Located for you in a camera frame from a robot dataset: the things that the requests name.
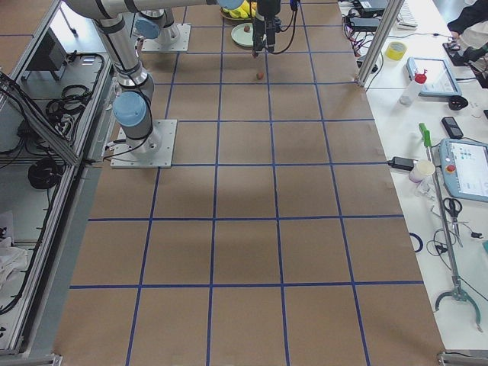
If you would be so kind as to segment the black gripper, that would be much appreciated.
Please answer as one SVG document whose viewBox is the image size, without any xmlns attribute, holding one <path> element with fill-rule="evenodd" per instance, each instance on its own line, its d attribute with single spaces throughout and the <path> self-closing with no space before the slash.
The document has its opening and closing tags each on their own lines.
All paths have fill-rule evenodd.
<svg viewBox="0 0 488 366">
<path fill-rule="evenodd" d="M 258 54 L 267 50 L 275 51 L 275 36 L 278 32 L 276 17 L 281 10 L 281 2 L 278 0 L 258 0 L 255 17 L 253 18 L 253 45 L 252 51 Z"/>
</svg>

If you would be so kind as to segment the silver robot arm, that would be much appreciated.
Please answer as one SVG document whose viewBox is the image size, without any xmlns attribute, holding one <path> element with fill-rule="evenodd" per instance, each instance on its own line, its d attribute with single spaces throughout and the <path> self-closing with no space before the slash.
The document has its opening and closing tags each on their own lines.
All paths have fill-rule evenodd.
<svg viewBox="0 0 488 366">
<path fill-rule="evenodd" d="M 281 11 L 279 1 L 221 1 L 218 6 L 222 14 L 246 21 L 241 30 L 244 37 L 242 45 L 250 47 L 253 56 L 263 50 L 275 51 L 276 34 L 284 31 L 278 18 Z M 141 11 L 133 26 L 135 54 L 184 51 L 188 48 L 190 28 L 190 24 L 177 24 L 170 8 Z"/>
<path fill-rule="evenodd" d="M 93 20 L 101 42 L 117 72 L 121 95 L 115 99 L 113 112 L 126 136 L 130 152 L 145 153 L 159 144 L 154 132 L 151 99 L 154 82 L 144 69 L 123 14 L 158 11 L 195 5 L 219 5 L 234 10 L 241 1 L 68 1 L 76 14 Z"/>
</svg>

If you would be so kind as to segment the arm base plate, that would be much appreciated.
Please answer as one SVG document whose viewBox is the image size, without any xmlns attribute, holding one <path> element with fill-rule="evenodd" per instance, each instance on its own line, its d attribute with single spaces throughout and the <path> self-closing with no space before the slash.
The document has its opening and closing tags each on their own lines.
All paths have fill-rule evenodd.
<svg viewBox="0 0 488 366">
<path fill-rule="evenodd" d="M 178 53 L 187 52 L 191 33 L 190 24 L 174 23 L 159 29 L 156 38 L 146 38 L 143 42 L 143 53 Z"/>
<path fill-rule="evenodd" d="M 111 158 L 113 169 L 152 169 L 172 167 L 175 148 L 177 120 L 154 120 L 152 134 L 148 140 L 136 149 L 137 143 L 131 139 L 117 144 L 114 157 Z"/>
</svg>

